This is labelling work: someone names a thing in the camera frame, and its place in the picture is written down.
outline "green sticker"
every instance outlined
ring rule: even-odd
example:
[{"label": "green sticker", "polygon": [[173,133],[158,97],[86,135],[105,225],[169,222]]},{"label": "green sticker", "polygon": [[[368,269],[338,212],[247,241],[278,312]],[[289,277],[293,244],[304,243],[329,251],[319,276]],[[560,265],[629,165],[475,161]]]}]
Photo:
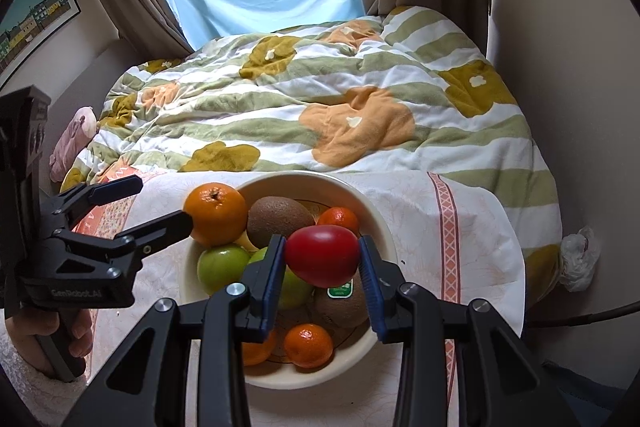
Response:
[{"label": "green sticker", "polygon": [[332,299],[348,299],[353,295],[353,279],[351,279],[347,284],[343,284],[337,288],[329,288],[326,291],[326,294]]}]

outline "bed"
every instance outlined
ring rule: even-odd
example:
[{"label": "bed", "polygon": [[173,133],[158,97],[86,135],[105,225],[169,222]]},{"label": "bed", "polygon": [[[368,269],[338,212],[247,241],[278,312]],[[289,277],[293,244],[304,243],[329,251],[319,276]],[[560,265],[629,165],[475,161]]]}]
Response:
[{"label": "bed", "polygon": [[[508,88],[440,13],[297,26],[208,42],[130,68],[63,189],[128,174],[279,171],[439,174],[494,193],[526,263],[527,302],[558,277],[556,184]],[[132,200],[79,230],[119,232]]]}]

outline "bowl rim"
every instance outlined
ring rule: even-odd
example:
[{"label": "bowl rim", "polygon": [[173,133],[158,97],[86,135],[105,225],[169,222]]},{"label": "bowl rim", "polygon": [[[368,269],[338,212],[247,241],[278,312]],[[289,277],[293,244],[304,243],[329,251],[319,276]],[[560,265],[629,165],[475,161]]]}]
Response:
[{"label": "bowl rim", "polygon": [[[380,214],[380,211],[375,207],[375,205],[366,197],[362,192],[357,190],[357,188],[352,187],[347,182],[342,181],[330,174],[326,174],[325,172],[313,172],[313,171],[277,171],[277,172],[265,172],[265,174],[256,176],[249,181],[246,181],[237,187],[236,190],[242,192],[242,190],[249,185],[255,184],[257,182],[262,182],[268,180],[270,178],[279,178],[279,177],[290,177],[290,176],[302,176],[307,178],[322,178],[323,180],[337,185],[343,190],[351,193],[353,197],[360,200],[366,207],[367,211],[370,212],[373,220],[376,222],[378,227],[380,228],[380,234],[383,237],[383,241],[385,243],[385,250],[388,251],[388,256],[391,258],[390,260],[394,263],[398,263],[398,252],[396,251],[396,245],[393,241],[393,236],[391,235],[391,231]],[[185,256],[184,260],[181,263],[180,267],[180,280],[178,284],[178,295],[180,297],[180,303],[183,304],[186,302],[186,298],[184,295],[184,288],[186,287],[186,268],[188,264],[189,255]],[[377,343],[378,338],[376,334],[369,327],[364,331],[362,336],[356,341],[355,344],[360,344],[358,351],[347,360],[343,360],[340,365],[332,368],[331,363],[324,368],[324,371],[320,371],[318,373],[307,373],[302,382],[304,385],[300,385],[300,381],[298,382],[282,382],[280,385],[278,382],[265,382],[263,377],[252,377],[252,375],[244,375],[244,381],[256,387],[262,387],[265,389],[279,389],[279,390],[290,390],[290,389],[304,389],[307,387],[313,387],[315,385],[319,385],[326,381],[329,381],[339,375],[343,374],[351,367],[356,365],[360,360],[362,360],[366,354],[373,348],[373,346]]]}]

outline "metal bolt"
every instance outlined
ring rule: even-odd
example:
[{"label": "metal bolt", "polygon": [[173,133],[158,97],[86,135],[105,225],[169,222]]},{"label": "metal bolt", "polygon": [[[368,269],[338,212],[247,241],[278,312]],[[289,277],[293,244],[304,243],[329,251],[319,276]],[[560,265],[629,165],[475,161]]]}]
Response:
[{"label": "metal bolt", "polygon": [[242,295],[246,291],[246,286],[241,282],[232,282],[226,287],[226,292],[229,295]]},{"label": "metal bolt", "polygon": [[116,268],[115,266],[112,266],[110,269],[107,270],[107,277],[110,277],[111,279],[116,279],[116,277],[120,277],[120,274],[122,272],[120,271],[120,268]]},{"label": "metal bolt", "polygon": [[156,304],[154,304],[154,308],[159,312],[167,312],[172,307],[174,307],[174,302],[171,299],[168,299],[167,297],[162,297],[161,299],[158,299],[156,301]]},{"label": "metal bolt", "polygon": [[474,301],[471,302],[471,307],[479,313],[486,313],[491,309],[491,304],[484,299],[474,299]]},{"label": "metal bolt", "polygon": [[409,295],[409,293],[411,292],[411,290],[413,290],[415,288],[416,284],[412,283],[412,282],[403,282],[400,285],[400,291],[405,294],[405,295]]}]

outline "brown kiwi fruit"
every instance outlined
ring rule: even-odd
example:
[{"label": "brown kiwi fruit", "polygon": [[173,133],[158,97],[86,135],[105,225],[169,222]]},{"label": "brown kiwi fruit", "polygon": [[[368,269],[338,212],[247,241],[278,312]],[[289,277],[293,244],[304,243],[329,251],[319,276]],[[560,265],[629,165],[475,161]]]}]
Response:
[{"label": "brown kiwi fruit", "polygon": [[246,235],[255,248],[264,248],[274,233],[289,237],[296,230],[315,223],[314,216],[296,200],[267,196],[249,208]]},{"label": "brown kiwi fruit", "polygon": [[350,297],[332,298],[328,295],[327,290],[316,288],[314,306],[326,321],[339,328],[356,328],[369,317],[362,281],[358,272],[353,276],[353,292]]}]

